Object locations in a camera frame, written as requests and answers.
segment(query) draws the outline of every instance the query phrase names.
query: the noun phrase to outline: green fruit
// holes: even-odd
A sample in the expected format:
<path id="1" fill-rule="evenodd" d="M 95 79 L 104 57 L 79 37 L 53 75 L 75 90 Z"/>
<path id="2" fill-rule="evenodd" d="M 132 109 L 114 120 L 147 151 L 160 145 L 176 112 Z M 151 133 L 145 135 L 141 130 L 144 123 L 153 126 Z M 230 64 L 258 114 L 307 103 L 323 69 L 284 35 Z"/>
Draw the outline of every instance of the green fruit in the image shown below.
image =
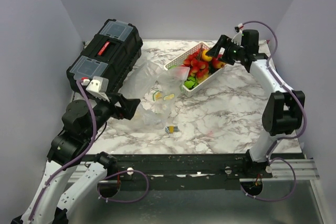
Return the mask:
<path id="1" fill-rule="evenodd" d="M 189 77 L 187 78 L 187 81 L 196 81 L 196 78 L 193 77 L 193 76 L 189 76 Z"/>
<path id="2" fill-rule="evenodd" d="M 188 79 L 184 82 L 184 85 L 187 89 L 193 89 L 194 87 L 196 87 L 198 85 L 195 78 L 194 78 L 194 80 L 188 80 Z"/>

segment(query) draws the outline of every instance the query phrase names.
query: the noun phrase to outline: yellow fruit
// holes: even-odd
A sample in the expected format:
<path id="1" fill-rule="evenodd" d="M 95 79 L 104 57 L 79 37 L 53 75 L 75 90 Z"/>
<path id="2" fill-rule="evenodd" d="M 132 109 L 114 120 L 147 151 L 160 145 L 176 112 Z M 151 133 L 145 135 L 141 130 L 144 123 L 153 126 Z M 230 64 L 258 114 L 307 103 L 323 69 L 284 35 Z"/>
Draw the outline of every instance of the yellow fruit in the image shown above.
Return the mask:
<path id="1" fill-rule="evenodd" d="M 153 101 L 157 101 L 158 99 L 162 98 L 162 93 L 157 90 L 154 94 L 153 94 Z"/>
<path id="2" fill-rule="evenodd" d="M 208 79 L 208 77 L 209 77 L 209 74 L 207 73 L 207 74 L 205 74 L 205 75 L 203 76 L 203 78 L 201 78 L 201 79 L 197 79 L 198 84 L 199 84 L 199 83 L 202 83 L 203 81 L 205 81 L 206 79 Z"/>
<path id="3" fill-rule="evenodd" d="M 204 60 L 204 61 L 211 61 L 212 57 L 208 56 L 208 55 L 205 55 L 207 52 L 208 52 L 208 50 L 203 50 L 203 52 L 202 52 L 202 60 Z"/>
<path id="4" fill-rule="evenodd" d="M 175 97 L 174 94 L 165 95 L 165 96 L 163 97 L 163 101 L 173 99 L 174 97 Z"/>

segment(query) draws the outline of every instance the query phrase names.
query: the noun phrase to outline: lime slice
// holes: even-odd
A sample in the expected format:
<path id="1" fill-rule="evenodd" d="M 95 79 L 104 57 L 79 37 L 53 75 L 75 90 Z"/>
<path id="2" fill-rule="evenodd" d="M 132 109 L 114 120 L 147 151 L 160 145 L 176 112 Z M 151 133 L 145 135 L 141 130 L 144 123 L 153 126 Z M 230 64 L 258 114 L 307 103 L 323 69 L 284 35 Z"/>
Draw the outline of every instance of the lime slice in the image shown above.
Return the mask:
<path id="1" fill-rule="evenodd" d="M 158 99 L 162 98 L 162 93 L 159 90 L 156 90 L 153 94 L 153 101 L 157 101 Z"/>
<path id="2" fill-rule="evenodd" d="M 165 95 L 165 96 L 163 97 L 163 101 L 171 100 L 171 99 L 173 99 L 174 97 L 175 97 L 174 94 Z"/>

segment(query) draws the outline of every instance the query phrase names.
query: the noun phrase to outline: toolbox lid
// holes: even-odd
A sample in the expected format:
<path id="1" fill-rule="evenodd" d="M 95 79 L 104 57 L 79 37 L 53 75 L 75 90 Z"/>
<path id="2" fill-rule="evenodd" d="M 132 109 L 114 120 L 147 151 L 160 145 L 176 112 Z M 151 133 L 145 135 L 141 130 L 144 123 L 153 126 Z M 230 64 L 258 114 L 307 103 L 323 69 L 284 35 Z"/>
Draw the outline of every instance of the toolbox lid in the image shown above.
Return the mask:
<path id="1" fill-rule="evenodd" d="M 71 68 L 70 73 L 74 73 L 74 79 L 80 80 L 83 77 L 92 79 L 94 76 L 101 76 L 107 63 L 81 56 L 76 64 Z"/>
<path id="2" fill-rule="evenodd" d="M 111 20 L 102 28 L 99 34 L 106 35 L 120 41 L 125 41 L 132 30 L 133 27 L 129 26 L 125 22 Z"/>

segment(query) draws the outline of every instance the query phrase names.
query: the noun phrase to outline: metal floor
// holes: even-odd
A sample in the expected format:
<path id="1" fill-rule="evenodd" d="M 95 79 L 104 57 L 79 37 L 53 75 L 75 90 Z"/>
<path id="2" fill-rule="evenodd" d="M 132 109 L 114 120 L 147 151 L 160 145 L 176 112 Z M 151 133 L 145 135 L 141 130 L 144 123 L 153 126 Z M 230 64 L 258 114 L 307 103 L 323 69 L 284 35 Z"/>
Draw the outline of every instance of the metal floor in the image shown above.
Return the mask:
<path id="1" fill-rule="evenodd" d="M 260 197 L 280 198 L 292 182 L 264 182 Z M 134 199 L 142 192 L 118 193 Z M 281 202 L 261 202 L 241 191 L 150 191 L 135 204 L 106 203 L 91 191 L 69 224 L 323 224 L 309 181 L 299 182 L 294 195 Z"/>

